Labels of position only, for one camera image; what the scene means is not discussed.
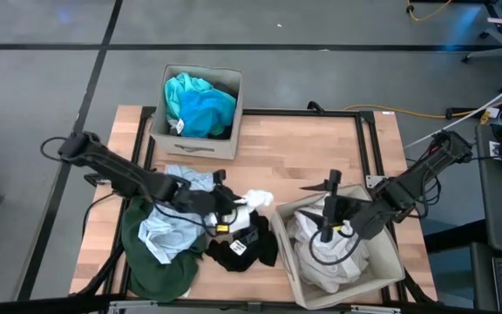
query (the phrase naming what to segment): blue cloth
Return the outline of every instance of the blue cloth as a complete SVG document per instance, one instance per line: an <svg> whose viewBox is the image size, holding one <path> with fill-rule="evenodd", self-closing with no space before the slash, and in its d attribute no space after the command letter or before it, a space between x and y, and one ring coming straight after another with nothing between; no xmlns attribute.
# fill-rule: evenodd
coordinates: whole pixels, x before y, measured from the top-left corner
<svg viewBox="0 0 502 314"><path fill-rule="evenodd" d="M183 104L180 119L185 125L181 136L206 138L209 133L218 135L224 131L224 126L231 126L234 121L235 98L216 89L184 92L180 101Z"/></svg>
<svg viewBox="0 0 502 314"><path fill-rule="evenodd" d="M196 91L204 92L212 89L213 86L202 78L192 78L187 72L182 72L174 78L167 80L164 85L166 96L168 119L178 119L180 116L180 95L183 92Z"/></svg>
<svg viewBox="0 0 502 314"><path fill-rule="evenodd" d="M199 173L190 167L168 165L166 174L177 175L191 182L191 190L214 189L212 173ZM156 207L165 214L175 217L184 217L191 221L202 223L198 214L180 213L170 208L155 205L152 213L139 225L138 238L144 242L148 250L162 264L169 264L181 251L189 249L193 242L204 233L204 229L191 222L168 217L160 213Z"/></svg>

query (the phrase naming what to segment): fabric bin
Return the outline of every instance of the fabric bin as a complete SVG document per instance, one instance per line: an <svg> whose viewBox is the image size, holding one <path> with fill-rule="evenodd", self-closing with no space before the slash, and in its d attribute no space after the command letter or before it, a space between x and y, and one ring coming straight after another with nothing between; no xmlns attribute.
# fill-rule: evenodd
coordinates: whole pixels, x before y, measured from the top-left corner
<svg viewBox="0 0 502 314"><path fill-rule="evenodd" d="M237 92L234 123L232 124L232 134L229 140L187 138L168 134L170 125L166 121L167 104L164 97L164 84L167 80L182 72L187 72L194 78L205 79L212 85L222 83L234 92ZM167 65L164 70L160 90L160 98L150 129L150 134L156 140L159 149L164 150L168 154L183 154L227 160L235 158L240 135L241 115L243 113L240 71L198 65Z"/></svg>
<svg viewBox="0 0 502 314"><path fill-rule="evenodd" d="M342 187L337 192L342 196L370 200L370 196L361 185ZM305 207L322 199L326 193L311 195L299 201L278 206L270 219L272 230L276 235L279 252L288 272L288 280L294 292L295 302L308 310L318 310L344 302L372 290L379 290L389 284L404 279L404 267L398 257L398 250L387 228L384 228L371 240L364 240L369 251L369 266L354 283L341 284L337 293L330 294L325 290L302 282L295 263L292 242L286 232L286 223L294 216L298 208Z"/></svg>

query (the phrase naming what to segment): bin handle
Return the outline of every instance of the bin handle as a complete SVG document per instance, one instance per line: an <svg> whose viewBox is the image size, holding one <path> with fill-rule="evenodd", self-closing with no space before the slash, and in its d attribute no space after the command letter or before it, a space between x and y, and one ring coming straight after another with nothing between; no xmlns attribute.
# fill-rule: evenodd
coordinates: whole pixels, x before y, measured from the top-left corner
<svg viewBox="0 0 502 314"><path fill-rule="evenodd" d="M294 273L292 272L292 269L289 268L288 261L286 261L286 256L284 255L285 252L291 252L291 251L286 250L286 248L284 247L284 242L282 242L280 235L276 234L276 237L278 238L278 243L282 246L282 248L278 249L278 251L280 252L280 258L282 259L282 263L284 264L284 268L292 276L292 281L295 281Z"/></svg>
<svg viewBox="0 0 502 314"><path fill-rule="evenodd" d="M187 147L187 146L183 146L180 144L175 144L173 146L177 147L177 148L181 148L188 153L195 153L195 152L200 152L200 151L205 151L205 152L213 152L214 151L214 148L206 148L206 147Z"/></svg>

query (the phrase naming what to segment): wooden table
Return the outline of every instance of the wooden table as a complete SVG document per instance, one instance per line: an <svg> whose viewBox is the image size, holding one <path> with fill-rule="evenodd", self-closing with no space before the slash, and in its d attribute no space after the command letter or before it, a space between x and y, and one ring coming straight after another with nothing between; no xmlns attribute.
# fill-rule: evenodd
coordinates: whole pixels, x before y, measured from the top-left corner
<svg viewBox="0 0 502 314"><path fill-rule="evenodd" d="M131 159L141 106L119 106L108 147ZM393 113L375 113L385 175L401 174L406 169L402 141ZM366 142L369 128L364 126ZM148 142L145 133L141 148L142 165ZM375 168L370 145L367 145L370 167ZM163 171L166 164L188 165L198 171L227 171L225 184L238 195L249 189L264 189L275 196L275 204L262 212L269 217L275 205L311 195L299 187L310 186L326 179L331 168L343 173L342 186L363 183L362 164L353 119L326 117L243 116L240 141L235 160L216 160L165 154L155 147L153 166ZM108 185L96 189L94 200L111 192ZM118 223L121 200L113 196L95 206L90 214L85 237L71 282L71 292L83 289L110 255ZM397 243L404 267L424 292L437 299L431 269L425 251L424 237L417 219L407 218L396 225ZM119 260L112 292L119 292L125 265ZM395 286L390 294L397 299ZM262 263L242 273L227 272L209 256L203 254L197 277L187 299L257 302L294 302L286 270L280 258L274 267ZM380 291L372 291L346 302L380 304Z"/></svg>

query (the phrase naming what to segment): clothing pile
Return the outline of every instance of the clothing pile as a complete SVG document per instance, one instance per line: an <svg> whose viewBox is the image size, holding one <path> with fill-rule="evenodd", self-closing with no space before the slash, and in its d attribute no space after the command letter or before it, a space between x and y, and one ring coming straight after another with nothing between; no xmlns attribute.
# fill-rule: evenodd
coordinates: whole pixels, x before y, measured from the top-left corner
<svg viewBox="0 0 502 314"><path fill-rule="evenodd" d="M212 173L167 165L165 174L187 179L192 190L213 192L216 189ZM121 230L125 255L132 269L131 291L159 302L173 301L191 287L199 268L197 259L202 258L203 252L228 271L245 271L256 259L274 266L278 255L275 235L268 229L268 219L258 212L273 200L269 192L249 190L236 201L241 206L231 215L221 217L222 222L229 225L233 241L212 240L207 249L202 226L215 226L216 215L201 217L180 213L151 204L142 197L133 198L123 216Z"/></svg>
<svg viewBox="0 0 502 314"><path fill-rule="evenodd" d="M300 213L300 210L322 215L323 207L324 199L321 199L308 207L296 210L286 228L288 236L295 239L294 258L303 282L317 285L328 293L336 293L340 284L355 282L365 271L368 266L369 251L363 241L360 241L351 256L339 264L328 266L315 261L309 251L309 240L317 231L317 226L307 216ZM345 235L353 234L348 221L344 221L340 231ZM320 236L316 236L313 241L313 253L321 261L334 262L348 254L356 241L357 235L344 237L337 232L333 233L332 240L326 243L321 242Z"/></svg>
<svg viewBox="0 0 502 314"><path fill-rule="evenodd" d="M228 140L232 133L237 92L222 83L211 85L182 72L164 85L171 135Z"/></svg>

